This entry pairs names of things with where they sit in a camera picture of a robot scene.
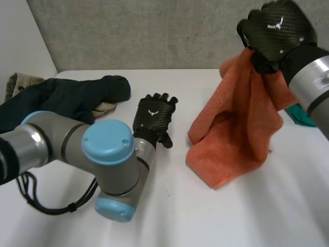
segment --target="white tabletop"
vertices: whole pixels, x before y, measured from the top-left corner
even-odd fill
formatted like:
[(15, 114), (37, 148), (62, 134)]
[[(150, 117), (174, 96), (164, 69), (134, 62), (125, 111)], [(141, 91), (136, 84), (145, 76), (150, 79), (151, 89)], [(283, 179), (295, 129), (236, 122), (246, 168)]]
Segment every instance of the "white tabletop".
[[(174, 147), (158, 145), (134, 218), (118, 223), (98, 215), (98, 191), (73, 214), (47, 216), (26, 205), (11, 182), (0, 187), (0, 246), (329, 246), (329, 142), (318, 129), (296, 126), (281, 112), (285, 124), (271, 139), (265, 164), (212, 190), (185, 163), (186, 136), (221, 80), (218, 70), (67, 71), (57, 78), (104, 75), (127, 77), (132, 97), (101, 120), (132, 126), (146, 94), (179, 99), (169, 130)], [(61, 162), (33, 172), (48, 207), (77, 200), (93, 178)]]

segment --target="orange towel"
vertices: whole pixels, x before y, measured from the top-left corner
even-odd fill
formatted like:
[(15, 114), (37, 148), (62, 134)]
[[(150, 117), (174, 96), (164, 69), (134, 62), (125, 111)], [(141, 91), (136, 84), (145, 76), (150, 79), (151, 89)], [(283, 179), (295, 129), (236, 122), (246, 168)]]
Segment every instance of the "orange towel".
[(258, 74), (246, 48), (220, 67), (222, 82), (189, 130), (186, 162), (210, 187), (219, 188), (259, 168), (270, 137), (281, 128), (277, 111), (297, 101), (281, 72)]

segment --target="light blue joint cap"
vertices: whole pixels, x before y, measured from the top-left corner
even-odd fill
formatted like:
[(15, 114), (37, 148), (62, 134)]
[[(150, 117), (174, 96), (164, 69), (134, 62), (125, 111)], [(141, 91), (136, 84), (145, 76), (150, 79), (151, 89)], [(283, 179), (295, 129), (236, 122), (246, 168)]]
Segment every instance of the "light blue joint cap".
[(92, 162), (102, 166), (117, 166), (135, 152), (135, 139), (125, 123), (118, 120), (101, 121), (83, 134), (81, 146)]
[(36, 112), (32, 112), (30, 113), (29, 115), (27, 115), (24, 120), (21, 122), (22, 125), (26, 124), (26, 122), (33, 116), (36, 116), (40, 113), (44, 113), (44, 112), (47, 112), (47, 113), (53, 113), (53, 114), (56, 114), (55, 112), (50, 112), (50, 111), (36, 111)]
[(133, 218), (136, 209), (122, 202), (99, 197), (95, 202), (95, 210), (100, 215), (119, 222), (128, 222)]

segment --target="wire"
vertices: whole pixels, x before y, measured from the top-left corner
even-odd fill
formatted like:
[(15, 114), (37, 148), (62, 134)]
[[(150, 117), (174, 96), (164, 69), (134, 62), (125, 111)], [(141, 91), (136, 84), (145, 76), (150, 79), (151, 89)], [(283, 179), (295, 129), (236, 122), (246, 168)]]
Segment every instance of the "wire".
[[(29, 194), (30, 180), (32, 182), (32, 197)], [(43, 205), (41, 205), (40, 202), (38, 201), (38, 197), (36, 195), (36, 186), (38, 184), (38, 181), (33, 173), (29, 171), (23, 172), (18, 178), (16, 178), (16, 182), (21, 195), (25, 198), (27, 203), (30, 204), (32, 207), (34, 207), (36, 210), (47, 215), (62, 215), (68, 212), (73, 213), (74, 211), (77, 210), (77, 208), (84, 205), (93, 197), (98, 187), (96, 178), (94, 178), (91, 184), (89, 185), (87, 191), (83, 194), (83, 196), (79, 200), (69, 204), (67, 207), (55, 209), (55, 208), (46, 208)]]

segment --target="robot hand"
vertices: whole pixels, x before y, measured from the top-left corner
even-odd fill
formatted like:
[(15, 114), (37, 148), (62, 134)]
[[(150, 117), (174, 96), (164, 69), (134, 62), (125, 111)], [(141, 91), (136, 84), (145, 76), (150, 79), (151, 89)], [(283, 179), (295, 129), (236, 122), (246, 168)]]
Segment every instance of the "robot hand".
[(255, 50), (251, 61), (262, 74), (279, 70), (280, 62), (301, 44), (317, 43), (316, 33), (302, 10), (291, 0), (279, 0), (252, 10), (237, 26), (243, 44)]
[(156, 142), (162, 143), (165, 148), (173, 146), (167, 129), (178, 100), (172, 97), (168, 101), (168, 97), (167, 93), (162, 95), (156, 93), (154, 96), (148, 94), (140, 100), (133, 124), (135, 137), (143, 133), (149, 136), (144, 139), (148, 139), (154, 146)]

